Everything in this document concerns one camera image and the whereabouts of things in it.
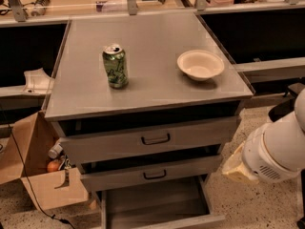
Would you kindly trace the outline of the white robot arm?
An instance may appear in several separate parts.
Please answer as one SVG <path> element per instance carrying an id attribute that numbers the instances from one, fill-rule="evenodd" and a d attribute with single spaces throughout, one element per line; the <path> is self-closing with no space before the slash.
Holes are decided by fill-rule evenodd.
<path id="1" fill-rule="evenodd" d="M 305 90 L 294 110 L 252 131 L 226 160 L 222 174 L 234 181 L 278 183 L 305 169 Z"/>

